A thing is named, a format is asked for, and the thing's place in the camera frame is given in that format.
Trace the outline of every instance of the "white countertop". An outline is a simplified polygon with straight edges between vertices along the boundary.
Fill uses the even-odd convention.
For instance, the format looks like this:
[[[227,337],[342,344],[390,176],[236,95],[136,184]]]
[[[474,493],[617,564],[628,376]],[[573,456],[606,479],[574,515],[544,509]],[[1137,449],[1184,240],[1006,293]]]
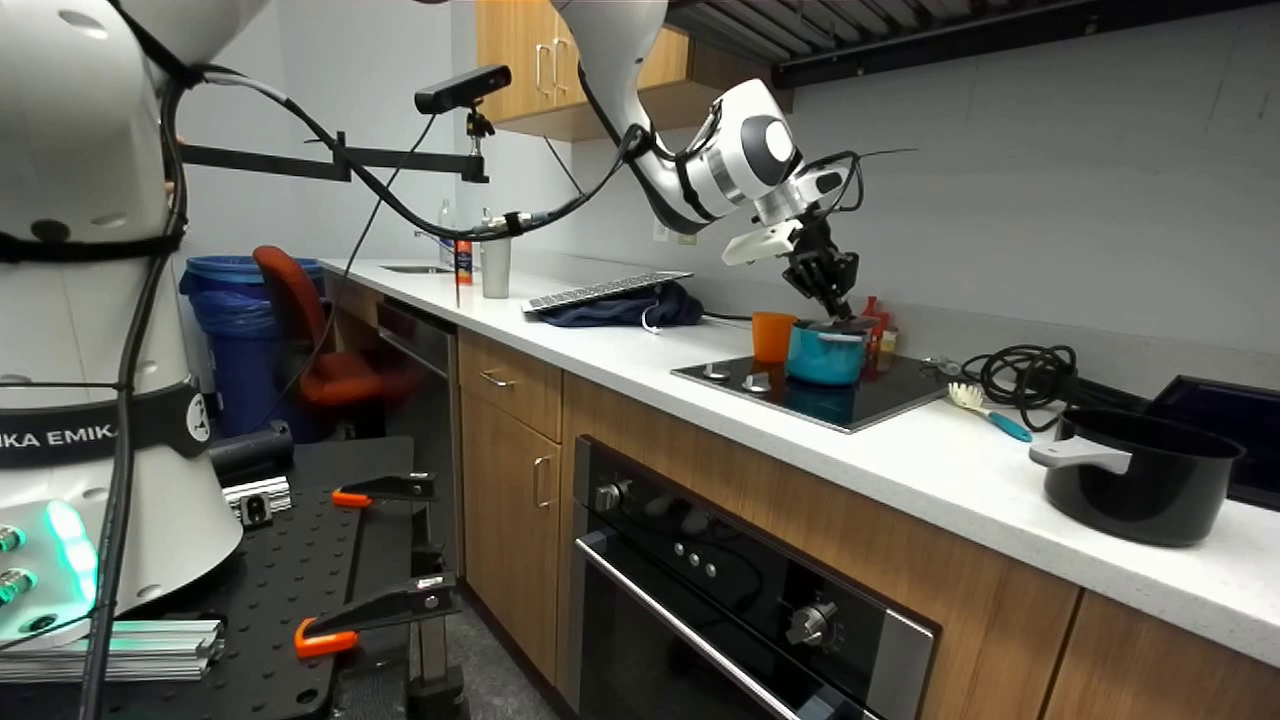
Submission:
[[[943,401],[838,434],[672,373],[749,355],[749,325],[642,333],[522,320],[521,299],[574,288],[585,271],[637,268],[522,259],[513,299],[485,299],[479,288],[455,295],[450,276],[386,271],[378,259],[361,259],[350,279],[1280,667],[1280,511],[1228,501],[1198,548],[1105,535],[1042,501],[1042,469],[1025,444]]]

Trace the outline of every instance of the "black pot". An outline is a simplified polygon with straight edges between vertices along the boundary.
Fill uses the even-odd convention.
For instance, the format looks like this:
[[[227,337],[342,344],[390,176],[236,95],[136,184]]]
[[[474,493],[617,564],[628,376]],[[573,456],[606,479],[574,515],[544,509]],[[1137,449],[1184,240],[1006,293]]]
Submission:
[[[1240,456],[1223,435],[1125,411],[1069,411],[1059,439],[1031,444],[1050,509],[1163,548],[1206,535]]]

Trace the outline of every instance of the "pot handle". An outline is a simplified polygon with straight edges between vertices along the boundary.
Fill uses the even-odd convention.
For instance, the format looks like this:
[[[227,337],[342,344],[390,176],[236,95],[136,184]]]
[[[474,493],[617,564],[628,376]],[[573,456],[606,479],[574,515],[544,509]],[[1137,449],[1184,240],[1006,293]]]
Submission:
[[[1090,469],[1105,469],[1111,477],[1125,477],[1127,464],[1133,464],[1133,453],[1111,449],[1111,444],[1094,444],[1094,439],[1085,439],[1085,435],[1069,435],[1069,439],[1035,435],[1029,456],[1031,456],[1031,464],[1042,464],[1042,469],[1090,464]]]

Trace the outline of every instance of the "oven door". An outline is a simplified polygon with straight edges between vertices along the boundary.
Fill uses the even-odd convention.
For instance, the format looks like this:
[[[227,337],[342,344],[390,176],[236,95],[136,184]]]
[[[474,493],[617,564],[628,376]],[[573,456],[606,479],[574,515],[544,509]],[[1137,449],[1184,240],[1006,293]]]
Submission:
[[[610,545],[606,534],[587,534],[574,548],[585,560],[580,716],[873,716],[642,552]]]

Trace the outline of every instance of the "red chair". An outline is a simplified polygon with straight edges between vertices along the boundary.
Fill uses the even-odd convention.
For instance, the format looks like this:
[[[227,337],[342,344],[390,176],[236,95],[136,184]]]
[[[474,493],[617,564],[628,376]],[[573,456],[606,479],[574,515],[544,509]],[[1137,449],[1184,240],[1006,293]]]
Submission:
[[[317,279],[274,244],[259,244],[253,259],[268,279],[286,344],[283,391],[317,423],[346,423],[361,435],[378,434],[385,411],[408,401],[425,383],[425,373],[390,347],[337,347]]]

